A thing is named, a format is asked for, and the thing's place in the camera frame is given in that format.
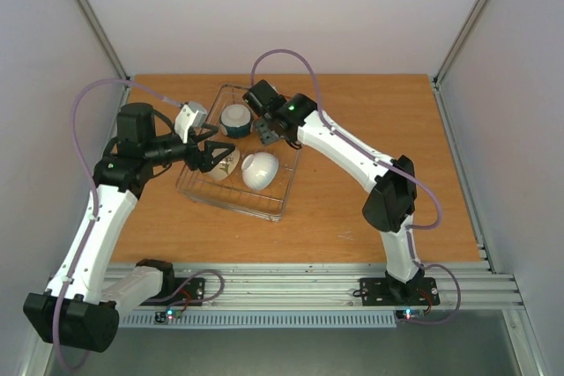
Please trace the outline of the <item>teal and white bowl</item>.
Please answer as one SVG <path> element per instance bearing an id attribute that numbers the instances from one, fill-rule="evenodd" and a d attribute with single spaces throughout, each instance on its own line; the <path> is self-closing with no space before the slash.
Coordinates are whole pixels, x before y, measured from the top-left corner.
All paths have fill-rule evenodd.
<path id="1" fill-rule="evenodd" d="M 251 132 L 252 121 L 251 113 L 245 106 L 233 104 L 225 107 L 221 112 L 219 130 L 229 138 L 244 138 Z"/>

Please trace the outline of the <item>floral cream bowl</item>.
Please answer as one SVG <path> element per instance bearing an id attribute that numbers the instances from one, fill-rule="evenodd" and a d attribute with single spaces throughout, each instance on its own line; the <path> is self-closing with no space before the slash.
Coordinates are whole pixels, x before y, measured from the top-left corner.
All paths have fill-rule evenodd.
<path id="1" fill-rule="evenodd" d="M 226 179 L 237 168 L 240 157 L 240 151 L 237 148 L 234 148 L 232 152 L 220 160 L 220 162 L 206 175 L 213 181 L 222 181 Z"/>

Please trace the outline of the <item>chrome wire dish rack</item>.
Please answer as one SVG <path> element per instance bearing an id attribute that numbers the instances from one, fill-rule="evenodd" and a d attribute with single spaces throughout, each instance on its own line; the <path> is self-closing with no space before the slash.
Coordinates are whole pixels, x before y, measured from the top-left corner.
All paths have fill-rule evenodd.
<path id="1" fill-rule="evenodd" d="M 288 201 L 300 152 L 284 141 L 269 140 L 244 102 L 238 85 L 222 85 L 207 123 L 218 127 L 212 141 L 230 143 L 235 151 L 209 173 L 181 170 L 177 190 L 189 199 L 222 209 L 279 221 Z"/>

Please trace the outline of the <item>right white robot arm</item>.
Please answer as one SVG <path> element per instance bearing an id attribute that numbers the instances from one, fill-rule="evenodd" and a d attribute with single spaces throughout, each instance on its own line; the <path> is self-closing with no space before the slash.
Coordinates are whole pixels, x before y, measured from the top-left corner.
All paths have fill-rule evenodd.
<path id="1" fill-rule="evenodd" d="M 417 296 L 424 271 L 416 263 L 408 234 L 417 198 L 412 161 L 372 149 L 341 128 L 308 96 L 298 93 L 287 99 L 265 80 L 252 85 L 243 101 L 288 144 L 320 152 L 362 186 L 367 192 L 362 216 L 381 234 L 391 300 L 402 305 Z"/>

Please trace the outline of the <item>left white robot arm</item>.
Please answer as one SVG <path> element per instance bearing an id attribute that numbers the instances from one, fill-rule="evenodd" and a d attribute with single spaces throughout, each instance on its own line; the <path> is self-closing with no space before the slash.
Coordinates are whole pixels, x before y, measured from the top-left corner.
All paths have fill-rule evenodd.
<path id="1" fill-rule="evenodd" d="M 123 106 L 116 134 L 93 171 L 93 192 L 63 264 L 43 293 L 30 293 L 24 315 L 40 339 L 53 345 L 103 352 L 113 342 L 120 319 L 142 305 L 197 304 L 202 277 L 182 282 L 170 262 L 143 259 L 123 279 L 103 285 L 116 242 L 154 167 L 176 162 L 207 173 L 234 152 L 234 145 L 212 140 L 217 127 L 206 123 L 206 109 L 189 102 L 175 120 L 147 103 Z"/>

